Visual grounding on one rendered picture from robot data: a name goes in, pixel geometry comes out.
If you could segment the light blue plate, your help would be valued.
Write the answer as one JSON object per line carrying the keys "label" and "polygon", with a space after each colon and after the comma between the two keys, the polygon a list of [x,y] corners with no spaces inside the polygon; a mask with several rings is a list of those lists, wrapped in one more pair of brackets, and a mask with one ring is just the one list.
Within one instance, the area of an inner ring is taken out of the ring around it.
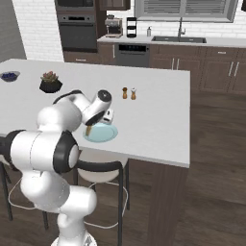
{"label": "light blue plate", "polygon": [[110,124],[97,123],[90,128],[90,131],[84,130],[84,138],[90,142],[107,142],[113,140],[118,134],[117,128]]}

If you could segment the silver coffee machine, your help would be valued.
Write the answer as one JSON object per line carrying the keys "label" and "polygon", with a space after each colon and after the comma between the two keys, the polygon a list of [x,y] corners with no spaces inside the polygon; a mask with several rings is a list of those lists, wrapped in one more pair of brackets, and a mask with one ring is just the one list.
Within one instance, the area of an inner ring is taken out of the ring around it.
{"label": "silver coffee machine", "polygon": [[109,14],[105,20],[106,37],[120,38],[123,36],[122,19]]}

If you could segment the black stool with white seat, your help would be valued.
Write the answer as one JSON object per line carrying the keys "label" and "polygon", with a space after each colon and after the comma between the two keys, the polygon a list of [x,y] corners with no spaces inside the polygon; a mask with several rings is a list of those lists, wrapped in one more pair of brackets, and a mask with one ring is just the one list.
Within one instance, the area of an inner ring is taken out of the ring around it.
{"label": "black stool with white seat", "polygon": [[96,190],[97,184],[114,185],[118,183],[118,222],[107,226],[117,227],[117,246],[122,246],[122,224],[125,209],[130,209],[129,159],[119,154],[108,154],[99,150],[81,150],[76,167],[73,169],[73,183],[78,184],[78,177],[91,182],[90,188]]}
{"label": "black stool with white seat", "polygon": [[[1,177],[1,181],[2,181],[2,186],[3,186],[3,191],[4,191],[4,197],[5,197],[5,202],[6,202],[6,206],[7,206],[7,212],[8,212],[8,217],[9,220],[12,221],[12,206],[9,202],[9,190],[8,190],[8,185],[7,182],[9,184],[12,183],[9,174],[7,173],[5,167],[4,167],[4,162],[2,160],[0,160],[0,177]],[[49,225],[48,225],[48,216],[47,216],[47,212],[43,211],[42,212],[42,217],[43,217],[43,224],[44,224],[44,229],[48,230],[49,229]]]}

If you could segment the built-in black oven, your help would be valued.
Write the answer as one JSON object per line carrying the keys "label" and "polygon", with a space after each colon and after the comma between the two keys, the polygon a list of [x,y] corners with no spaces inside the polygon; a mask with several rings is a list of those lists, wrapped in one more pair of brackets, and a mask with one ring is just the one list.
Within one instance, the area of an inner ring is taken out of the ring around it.
{"label": "built-in black oven", "polygon": [[93,15],[59,14],[58,23],[63,51],[89,53],[97,51],[96,26]]}

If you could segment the grey dishwasher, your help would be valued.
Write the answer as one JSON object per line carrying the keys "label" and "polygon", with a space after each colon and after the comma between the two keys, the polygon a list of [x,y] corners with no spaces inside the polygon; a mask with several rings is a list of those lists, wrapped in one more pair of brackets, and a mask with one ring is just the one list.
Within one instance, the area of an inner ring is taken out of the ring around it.
{"label": "grey dishwasher", "polygon": [[150,46],[148,44],[118,43],[115,45],[115,62],[121,66],[148,67]]}

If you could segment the black microwave oven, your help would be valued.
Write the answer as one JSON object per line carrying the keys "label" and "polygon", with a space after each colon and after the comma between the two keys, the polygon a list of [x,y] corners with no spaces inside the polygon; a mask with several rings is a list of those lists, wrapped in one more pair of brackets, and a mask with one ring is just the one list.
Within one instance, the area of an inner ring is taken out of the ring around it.
{"label": "black microwave oven", "polygon": [[60,7],[64,8],[92,8],[94,6],[93,0],[56,0]]}

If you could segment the window with blinds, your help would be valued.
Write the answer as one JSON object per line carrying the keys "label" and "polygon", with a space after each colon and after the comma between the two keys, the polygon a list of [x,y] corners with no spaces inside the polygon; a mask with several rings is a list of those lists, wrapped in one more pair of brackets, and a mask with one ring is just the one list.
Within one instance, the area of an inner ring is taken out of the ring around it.
{"label": "window with blinds", "polygon": [[233,23],[238,0],[135,0],[139,21]]}

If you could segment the dark wood counter island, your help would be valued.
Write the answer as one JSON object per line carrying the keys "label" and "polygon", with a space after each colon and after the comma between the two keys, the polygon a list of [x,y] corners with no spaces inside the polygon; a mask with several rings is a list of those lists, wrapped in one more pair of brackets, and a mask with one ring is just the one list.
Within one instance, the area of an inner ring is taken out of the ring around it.
{"label": "dark wood counter island", "polygon": [[188,168],[133,159],[129,166],[131,183],[148,176],[151,185],[146,246],[173,246]]}

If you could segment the black tiered stand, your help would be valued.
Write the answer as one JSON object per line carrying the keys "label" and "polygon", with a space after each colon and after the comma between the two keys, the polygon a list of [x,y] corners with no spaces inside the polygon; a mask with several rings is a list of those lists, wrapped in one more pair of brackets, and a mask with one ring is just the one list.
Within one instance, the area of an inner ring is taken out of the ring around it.
{"label": "black tiered stand", "polygon": [[135,17],[127,18],[127,37],[128,38],[136,37],[136,18]]}

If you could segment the succulent in black pot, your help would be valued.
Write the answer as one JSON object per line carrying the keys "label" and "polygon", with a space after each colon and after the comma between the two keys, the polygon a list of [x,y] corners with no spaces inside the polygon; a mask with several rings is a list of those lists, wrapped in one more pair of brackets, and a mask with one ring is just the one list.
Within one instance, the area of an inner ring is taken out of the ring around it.
{"label": "succulent in black pot", "polygon": [[40,79],[39,89],[45,93],[56,93],[62,87],[62,82],[59,81],[59,77],[53,71],[44,73]]}

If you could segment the brown base cupboard run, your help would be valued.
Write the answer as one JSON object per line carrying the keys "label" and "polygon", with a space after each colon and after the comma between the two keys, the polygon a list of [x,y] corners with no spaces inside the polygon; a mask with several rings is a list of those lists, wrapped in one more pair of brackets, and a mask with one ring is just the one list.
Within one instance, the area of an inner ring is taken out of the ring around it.
{"label": "brown base cupboard run", "polygon": [[150,67],[189,71],[193,90],[246,95],[246,47],[152,44]]}

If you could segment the brown wall cupboard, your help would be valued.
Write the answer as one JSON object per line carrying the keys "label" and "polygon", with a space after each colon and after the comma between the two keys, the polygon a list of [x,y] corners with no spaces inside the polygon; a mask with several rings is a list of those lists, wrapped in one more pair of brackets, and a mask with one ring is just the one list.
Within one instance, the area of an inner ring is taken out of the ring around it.
{"label": "brown wall cupboard", "polygon": [[127,11],[131,8],[131,0],[99,0],[100,11]]}

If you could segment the steel sink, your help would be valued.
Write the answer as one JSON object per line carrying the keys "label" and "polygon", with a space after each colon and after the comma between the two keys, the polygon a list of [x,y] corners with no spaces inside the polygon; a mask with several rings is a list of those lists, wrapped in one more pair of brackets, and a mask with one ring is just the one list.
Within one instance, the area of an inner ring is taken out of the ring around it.
{"label": "steel sink", "polygon": [[205,37],[161,37],[161,36],[154,36],[151,41],[154,41],[154,42],[207,43],[207,40]]}

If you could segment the brown cupboards beside oven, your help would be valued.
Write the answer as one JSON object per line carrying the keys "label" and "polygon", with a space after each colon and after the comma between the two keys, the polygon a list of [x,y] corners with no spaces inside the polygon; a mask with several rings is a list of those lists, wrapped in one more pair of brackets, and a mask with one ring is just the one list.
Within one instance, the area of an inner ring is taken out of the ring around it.
{"label": "brown cupboards beside oven", "polygon": [[63,52],[65,62],[93,63],[93,64],[115,64],[115,46],[110,42],[99,42],[96,53],[88,52]]}

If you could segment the bowl with blue contents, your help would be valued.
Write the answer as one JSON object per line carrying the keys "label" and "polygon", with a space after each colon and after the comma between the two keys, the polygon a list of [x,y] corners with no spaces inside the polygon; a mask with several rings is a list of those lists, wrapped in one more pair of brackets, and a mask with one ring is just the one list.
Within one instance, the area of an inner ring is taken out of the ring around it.
{"label": "bowl with blue contents", "polygon": [[0,78],[5,82],[14,82],[20,75],[18,71],[8,71],[0,74]]}

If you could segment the steel tap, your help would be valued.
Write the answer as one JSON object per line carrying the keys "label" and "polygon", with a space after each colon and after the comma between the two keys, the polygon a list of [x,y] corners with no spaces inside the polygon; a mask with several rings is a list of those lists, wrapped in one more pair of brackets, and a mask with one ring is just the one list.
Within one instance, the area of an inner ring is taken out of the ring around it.
{"label": "steel tap", "polygon": [[183,28],[182,25],[183,25],[183,18],[181,17],[179,22],[178,39],[180,39],[183,35],[185,35],[185,28]]}

